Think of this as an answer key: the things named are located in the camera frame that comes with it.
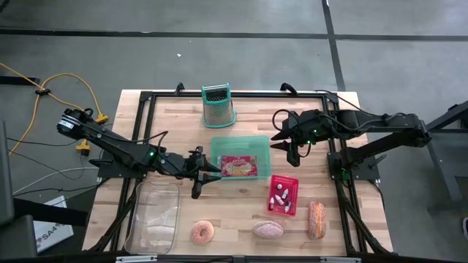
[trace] yellow cable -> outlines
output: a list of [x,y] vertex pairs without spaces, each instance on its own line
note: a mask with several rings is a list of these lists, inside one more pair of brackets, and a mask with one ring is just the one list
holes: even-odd
[[[15,74],[18,75],[18,76],[21,76],[23,79],[28,80],[30,83],[32,83],[33,85],[35,85],[36,87],[38,87],[39,90],[41,90],[41,91],[45,90],[43,84],[42,84],[42,85],[39,85],[39,84],[35,83],[34,81],[28,79],[26,76],[22,75],[20,72],[17,72],[16,70],[10,68],[9,66],[7,66],[7,65],[5,65],[5,64],[3,64],[3,63],[0,63],[0,66],[4,67],[5,69],[10,70],[11,72],[15,73]],[[53,95],[53,94],[49,94],[49,95],[50,95],[51,97],[53,97],[57,102],[60,102],[60,103],[65,104],[65,105],[69,105],[69,106],[75,107],[75,108],[77,108],[77,109],[79,109],[79,110],[83,110],[82,107],[79,107],[79,106],[77,106],[77,105],[75,105],[75,104],[73,104],[73,103],[64,102],[63,100],[57,98],[57,96],[55,96],[55,95]]]
[[75,104],[73,104],[73,103],[70,103],[70,102],[64,102],[63,100],[57,98],[57,97],[56,97],[55,95],[53,95],[53,94],[49,94],[49,96],[53,97],[57,102],[60,102],[60,103],[65,104],[65,105],[69,105],[69,106],[71,106],[71,107],[75,107],[75,108],[77,108],[77,109],[79,109],[79,110],[83,110],[82,107],[77,106],[77,105],[75,105]]
[[[61,73],[61,74],[57,74],[57,75],[54,75],[52,77],[49,77],[47,80],[45,80],[42,85],[39,85],[37,83],[35,83],[34,81],[28,79],[26,76],[22,75],[20,72],[17,72],[15,71],[14,69],[10,68],[9,66],[3,64],[3,63],[0,63],[0,66],[4,67],[5,69],[8,69],[10,70],[11,72],[17,74],[18,76],[21,76],[23,79],[29,81],[30,83],[32,83],[33,85],[35,85],[36,87],[39,88],[39,90],[43,91],[45,90],[45,85],[52,79],[56,78],[56,77],[60,77],[60,76],[71,76],[71,77],[75,77],[77,79],[79,79],[86,87],[88,87],[88,90],[89,92],[91,93],[92,97],[93,97],[93,100],[94,100],[94,103],[96,104],[96,109],[97,109],[97,112],[99,113],[99,116],[98,116],[98,119],[99,121],[101,121],[100,123],[105,123],[109,117],[107,117],[106,115],[102,114],[101,113],[101,109],[99,108],[99,104],[97,103],[97,99],[96,99],[96,96],[94,95],[94,92],[93,92],[93,89],[91,88],[91,86],[83,79],[81,78],[80,76],[78,75],[75,75],[75,74],[72,74],[72,73]],[[79,110],[83,110],[82,107],[79,107],[77,106],[76,104],[73,104],[73,103],[70,103],[70,102],[65,102],[61,99],[59,99],[57,96],[53,95],[53,94],[48,94],[49,96],[51,96],[52,98],[54,98],[57,102],[60,102],[62,104],[65,104],[65,105],[68,105],[68,106],[71,106],[71,107],[75,107]],[[36,102],[34,103],[34,111],[33,111],[33,115],[32,115],[32,118],[31,118],[31,122],[29,123],[29,126],[28,128],[26,129],[26,131],[23,133],[23,135],[21,136],[21,138],[19,139],[20,142],[17,142],[15,147],[13,147],[13,149],[11,150],[11,152],[8,154],[8,156],[10,156],[12,154],[12,152],[14,152],[16,150],[16,148],[21,144],[21,141],[26,137],[26,135],[29,133],[29,131],[31,130],[31,127],[32,125],[34,124],[34,121],[36,120],[36,113],[37,113],[37,107],[39,105],[39,98],[40,98],[40,95],[37,95],[36,97]]]
[[93,92],[93,89],[91,88],[91,86],[83,79],[81,78],[80,76],[78,75],[75,75],[75,74],[72,74],[72,73],[61,73],[61,74],[57,74],[57,75],[54,75],[52,77],[49,77],[47,80],[45,80],[43,83],[42,83],[42,87],[45,87],[45,85],[52,79],[56,78],[56,77],[60,77],[60,76],[70,76],[70,77],[75,77],[77,78],[79,81],[81,81],[86,87],[88,87],[88,90],[89,92],[91,93],[91,96],[93,97],[93,100],[94,100],[94,103],[96,104],[96,110],[99,114],[102,114],[101,113],[101,109],[99,108],[99,104],[97,103],[97,99],[96,99],[96,96],[94,95],[94,92]]
[[14,152],[16,150],[16,148],[18,146],[20,146],[21,141],[24,139],[24,137],[26,137],[26,135],[28,135],[29,130],[31,130],[32,124],[34,123],[34,120],[36,120],[36,113],[37,113],[37,106],[39,105],[39,98],[40,98],[40,96],[36,95],[36,102],[34,103],[34,111],[32,112],[32,118],[31,118],[31,122],[29,123],[28,128],[23,133],[23,136],[21,136],[21,138],[19,139],[19,142],[17,142],[15,144],[15,147],[13,147],[13,149],[8,153],[8,156],[12,155],[12,152]]

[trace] baguette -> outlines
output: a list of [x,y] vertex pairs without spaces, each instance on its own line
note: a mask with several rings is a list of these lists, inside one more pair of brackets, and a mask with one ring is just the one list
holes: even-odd
[[319,202],[310,202],[309,204],[309,238],[317,240],[323,238],[327,232],[325,222],[327,213],[325,207]]

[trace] clear glass dish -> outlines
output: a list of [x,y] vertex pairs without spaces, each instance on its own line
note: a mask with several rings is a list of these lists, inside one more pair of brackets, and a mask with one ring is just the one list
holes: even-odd
[[143,182],[125,250],[131,254],[161,255],[170,251],[179,215],[179,189],[174,183]]

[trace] bread roll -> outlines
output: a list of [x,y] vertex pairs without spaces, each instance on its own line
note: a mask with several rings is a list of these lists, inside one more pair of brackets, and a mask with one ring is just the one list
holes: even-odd
[[254,225],[253,232],[263,238],[275,239],[283,235],[283,228],[273,221],[261,221]]
[[309,238],[316,240],[323,238],[327,232],[325,222],[327,213],[325,207],[319,202],[310,202],[309,204]]

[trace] red plastic basket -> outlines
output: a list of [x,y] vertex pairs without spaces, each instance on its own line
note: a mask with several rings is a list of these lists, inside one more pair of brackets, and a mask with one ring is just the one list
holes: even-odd
[[[282,185],[282,188],[278,190],[278,184]],[[280,205],[276,200],[275,195],[282,196],[284,191],[288,189],[288,194],[285,199],[282,201],[284,205]],[[267,210],[272,213],[278,213],[286,216],[295,216],[295,211],[298,206],[298,190],[299,190],[299,180],[296,178],[290,178],[287,176],[273,175],[271,176],[270,183],[270,193],[267,200]],[[270,209],[270,199],[273,197],[274,204],[273,209]],[[289,211],[286,213],[284,208],[286,204],[291,202]]]

